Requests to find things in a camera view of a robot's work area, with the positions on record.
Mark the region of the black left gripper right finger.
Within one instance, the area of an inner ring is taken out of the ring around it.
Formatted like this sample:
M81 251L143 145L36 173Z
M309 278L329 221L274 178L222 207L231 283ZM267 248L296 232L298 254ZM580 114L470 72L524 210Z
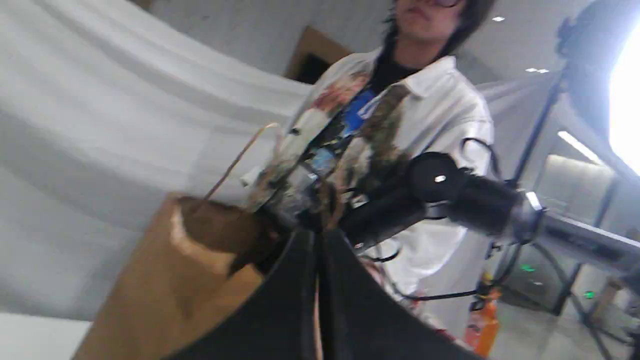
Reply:
M318 238L318 309L325 360L476 360L390 297L339 230Z

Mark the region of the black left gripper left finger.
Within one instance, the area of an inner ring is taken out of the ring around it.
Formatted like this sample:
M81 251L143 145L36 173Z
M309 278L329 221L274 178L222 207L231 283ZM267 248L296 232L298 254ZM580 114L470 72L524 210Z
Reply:
M263 283L229 318L172 360L315 360L314 233L292 233Z

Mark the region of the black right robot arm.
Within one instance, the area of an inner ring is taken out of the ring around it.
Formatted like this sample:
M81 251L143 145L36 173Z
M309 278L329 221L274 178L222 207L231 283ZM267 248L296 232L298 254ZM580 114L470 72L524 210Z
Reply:
M402 173L348 210L339 228L353 246L366 250L422 221L448 219L493 239L527 244L546 208L533 192L458 167L447 153L414 157Z

